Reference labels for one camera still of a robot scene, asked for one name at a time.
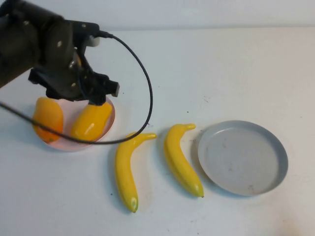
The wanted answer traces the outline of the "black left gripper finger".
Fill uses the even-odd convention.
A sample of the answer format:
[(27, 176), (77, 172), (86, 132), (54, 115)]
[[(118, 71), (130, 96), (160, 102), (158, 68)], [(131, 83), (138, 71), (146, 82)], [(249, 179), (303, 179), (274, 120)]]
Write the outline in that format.
[(106, 82), (106, 94), (111, 95), (112, 97), (118, 97), (120, 90), (120, 85), (118, 82), (108, 80)]
[(47, 83), (34, 68), (30, 70), (28, 80), (34, 85), (47, 86)]

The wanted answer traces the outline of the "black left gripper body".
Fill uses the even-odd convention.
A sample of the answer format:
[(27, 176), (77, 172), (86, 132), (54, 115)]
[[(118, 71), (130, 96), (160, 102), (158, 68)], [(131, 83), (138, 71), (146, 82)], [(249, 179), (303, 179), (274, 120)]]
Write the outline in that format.
[(40, 73), (57, 98), (88, 100), (93, 105), (106, 101), (105, 90), (96, 79), (96, 73), (75, 49), (44, 49)]

